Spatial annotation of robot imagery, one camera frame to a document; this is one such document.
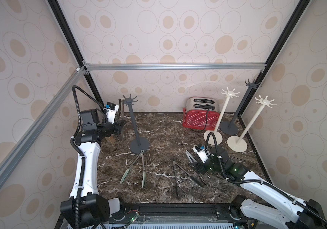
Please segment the dark grey utensil rack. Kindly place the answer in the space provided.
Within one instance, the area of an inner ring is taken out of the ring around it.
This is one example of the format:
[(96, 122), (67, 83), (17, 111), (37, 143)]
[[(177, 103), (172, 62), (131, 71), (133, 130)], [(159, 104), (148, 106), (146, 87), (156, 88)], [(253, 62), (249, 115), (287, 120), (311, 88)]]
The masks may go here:
[(123, 98), (124, 98), (124, 104), (126, 104), (128, 106), (130, 117), (131, 117), (131, 122), (133, 124), (134, 132), (135, 132), (135, 140), (131, 141), (130, 150), (134, 154), (139, 155), (148, 150), (150, 143), (147, 138), (140, 137), (140, 135), (138, 133), (138, 127), (137, 127), (137, 124), (135, 121), (135, 115), (134, 115), (134, 111), (133, 111), (133, 103), (137, 102), (137, 100), (135, 100), (137, 97), (132, 98), (132, 95), (129, 95), (129, 97), (123, 96)]

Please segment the thin steel tongs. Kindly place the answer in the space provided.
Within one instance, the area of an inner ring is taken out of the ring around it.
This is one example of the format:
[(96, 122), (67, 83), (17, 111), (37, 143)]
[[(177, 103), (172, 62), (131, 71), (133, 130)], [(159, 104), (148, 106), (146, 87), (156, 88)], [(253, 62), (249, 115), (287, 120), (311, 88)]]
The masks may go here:
[(155, 167), (154, 167), (154, 164), (152, 162), (152, 158), (151, 158), (150, 153), (148, 153), (148, 158), (149, 158), (149, 161), (150, 161), (150, 166), (151, 166), (152, 173), (154, 174), (155, 173)]

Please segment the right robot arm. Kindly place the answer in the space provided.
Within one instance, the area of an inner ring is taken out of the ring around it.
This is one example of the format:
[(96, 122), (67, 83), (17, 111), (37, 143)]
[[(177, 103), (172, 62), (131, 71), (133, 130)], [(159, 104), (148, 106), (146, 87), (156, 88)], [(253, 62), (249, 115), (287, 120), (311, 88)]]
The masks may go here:
[(211, 133), (204, 145), (194, 146), (196, 157), (189, 151), (185, 152), (189, 166), (198, 175), (213, 172), (217, 178), (246, 189), (268, 203), (262, 205), (237, 195), (228, 208), (233, 220), (248, 217), (277, 229), (327, 229), (327, 220), (317, 201), (292, 196), (265, 181), (245, 165), (232, 162), (227, 151), (217, 142), (210, 143), (210, 140), (215, 139)]

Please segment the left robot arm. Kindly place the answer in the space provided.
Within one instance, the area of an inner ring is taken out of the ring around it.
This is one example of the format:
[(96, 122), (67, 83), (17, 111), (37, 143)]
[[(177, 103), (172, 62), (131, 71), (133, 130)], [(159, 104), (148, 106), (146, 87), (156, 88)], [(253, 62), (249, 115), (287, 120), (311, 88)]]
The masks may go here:
[(126, 124), (125, 120), (111, 122), (107, 107), (103, 110), (81, 111), (77, 93), (79, 86), (72, 87), (78, 114), (78, 126), (70, 139), (71, 146), (78, 154), (75, 181), (68, 200), (61, 202), (60, 212), (74, 229), (93, 227), (107, 222), (114, 214), (121, 214), (123, 203), (119, 198), (106, 199), (99, 195), (97, 187), (98, 159), (101, 142), (111, 135), (119, 136)]

